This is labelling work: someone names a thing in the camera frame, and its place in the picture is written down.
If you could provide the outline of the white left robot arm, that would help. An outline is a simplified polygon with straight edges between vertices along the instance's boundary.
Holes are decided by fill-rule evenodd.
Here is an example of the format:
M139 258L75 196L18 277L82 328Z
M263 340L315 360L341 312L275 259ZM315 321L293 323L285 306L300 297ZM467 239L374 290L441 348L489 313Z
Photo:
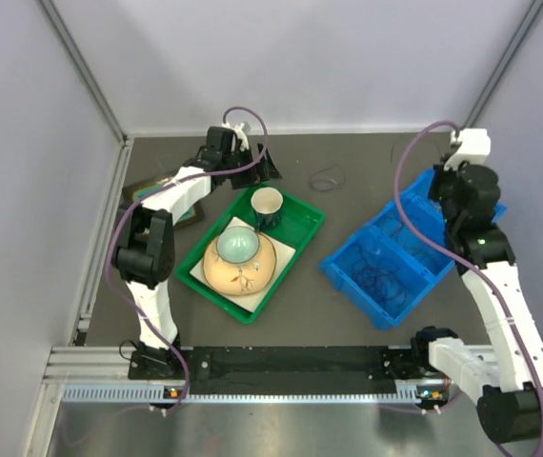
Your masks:
M204 145L167 184L118 208L106 267L115 268L130 291L140 343L153 349L149 363L160 376L176 375L183 364L181 352L172 348L178 328L168 293L175 222L226 180L241 189L280 177L267 136L252 148L244 123L225 123L208 129Z

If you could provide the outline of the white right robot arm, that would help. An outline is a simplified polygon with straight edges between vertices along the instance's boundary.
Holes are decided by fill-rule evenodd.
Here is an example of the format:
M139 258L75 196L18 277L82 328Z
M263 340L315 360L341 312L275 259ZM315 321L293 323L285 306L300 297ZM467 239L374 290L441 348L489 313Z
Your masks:
M442 243L401 218L423 243L454 260L474 299L496 358L490 367L447 329L417 333L413 369L438 371L475 405L486 436L502 447L538 439L543 452L543 341L522 292L506 234L494 221L500 198L497 174L486 166L491 138L485 129L452 128L451 149L433 167L428 196L441 208Z

